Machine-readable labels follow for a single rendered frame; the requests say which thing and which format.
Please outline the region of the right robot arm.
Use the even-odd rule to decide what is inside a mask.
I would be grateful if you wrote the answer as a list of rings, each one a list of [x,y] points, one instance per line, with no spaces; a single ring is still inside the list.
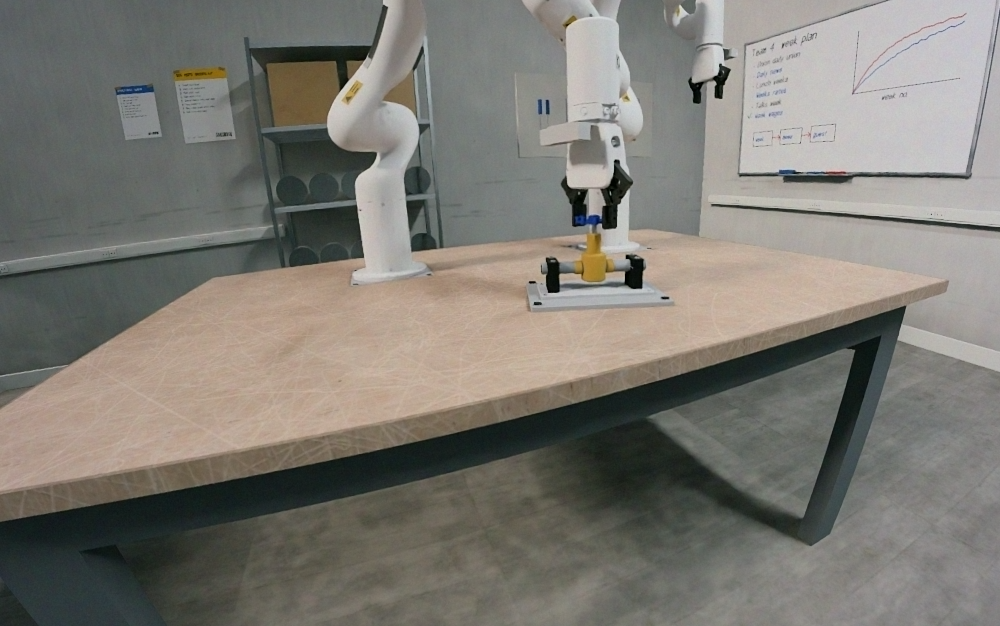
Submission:
[[[600,17],[589,0],[522,1],[567,55],[568,123],[540,130],[540,146],[591,140],[589,122],[619,122],[619,99],[630,85],[618,23]],[[412,262],[404,189],[418,123],[407,107],[382,101],[413,68],[426,29],[422,0],[383,0],[370,52],[328,114],[336,145],[377,152],[355,183],[366,264],[353,273],[355,280],[395,280],[427,270],[426,264]]]

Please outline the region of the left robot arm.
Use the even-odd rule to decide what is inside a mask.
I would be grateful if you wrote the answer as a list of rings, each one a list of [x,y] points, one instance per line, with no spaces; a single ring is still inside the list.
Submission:
[[[600,17],[616,21],[620,0],[589,0]],[[667,25],[681,38],[695,41],[695,49],[707,45],[723,46],[724,0],[696,0],[694,14],[688,14],[680,4],[684,0],[662,0],[664,2],[664,18]],[[679,7],[679,8],[678,8]],[[723,48],[724,61],[737,57],[738,49]],[[629,86],[625,96],[619,99],[621,114],[619,122],[624,144],[635,139],[643,125],[641,107]],[[602,215],[604,200],[600,189],[589,189],[589,216]],[[603,230],[602,224],[597,225],[597,233],[601,233],[601,252],[627,252],[639,249],[639,244],[628,241],[629,223],[629,190],[618,205],[617,228]]]

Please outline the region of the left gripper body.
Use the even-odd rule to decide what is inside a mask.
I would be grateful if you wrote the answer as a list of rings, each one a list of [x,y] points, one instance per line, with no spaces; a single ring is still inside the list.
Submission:
[[[693,60],[692,83],[714,82],[712,78],[718,76],[719,72],[722,77],[724,71],[719,69],[719,64],[724,65],[724,54],[721,46],[707,45],[698,48]]]

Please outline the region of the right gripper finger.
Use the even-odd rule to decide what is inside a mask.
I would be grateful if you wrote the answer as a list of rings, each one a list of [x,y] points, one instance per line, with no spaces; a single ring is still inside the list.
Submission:
[[[583,204],[586,198],[588,189],[571,189],[567,185],[567,175],[561,182],[561,186],[569,198],[569,203],[572,205],[572,226],[580,227],[586,226],[587,224],[575,223],[575,217],[584,215],[587,219],[587,205]],[[571,192],[572,191],[572,192]],[[580,194],[578,194],[580,192]]]
[[[602,206],[603,230],[610,230],[617,228],[618,205],[621,204],[621,200],[624,198],[627,191],[633,185],[633,180],[630,178],[630,176],[625,172],[625,170],[619,165],[619,163],[616,160],[614,160],[613,174],[620,181],[619,187],[617,188],[613,177],[613,181],[610,184],[610,186],[604,189],[600,189],[604,202],[606,204]],[[612,195],[610,195],[610,192]]]

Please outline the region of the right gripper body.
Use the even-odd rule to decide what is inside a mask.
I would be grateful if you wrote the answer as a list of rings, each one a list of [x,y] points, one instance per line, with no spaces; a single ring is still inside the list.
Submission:
[[[597,123],[591,126],[590,136],[591,140],[568,143],[568,186],[572,189],[604,189],[614,177],[618,188],[619,180],[613,174],[614,160],[626,172],[621,128],[616,124]]]

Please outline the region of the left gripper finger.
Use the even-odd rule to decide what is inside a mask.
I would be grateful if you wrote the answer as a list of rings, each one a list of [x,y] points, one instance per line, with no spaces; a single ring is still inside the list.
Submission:
[[[698,83],[694,84],[694,83],[692,83],[692,76],[691,76],[690,79],[688,80],[688,83],[690,85],[690,88],[693,91],[693,103],[700,104],[701,103],[701,91],[700,91],[700,89],[701,89],[701,87],[702,87],[702,85],[703,85],[704,82],[702,81],[702,82],[698,82]],[[697,87],[697,85],[698,85],[698,87]]]
[[[718,73],[718,76],[713,77],[714,81],[717,84],[717,85],[715,85],[715,93],[714,93],[714,98],[716,98],[716,99],[722,99],[723,98],[723,86],[725,85],[725,82],[728,79],[729,73],[731,71],[730,68],[728,68],[728,67],[726,67],[726,66],[724,66],[722,64],[719,64],[719,69],[722,70],[722,71],[724,71],[724,73],[723,73],[722,77],[721,77],[720,73]]]

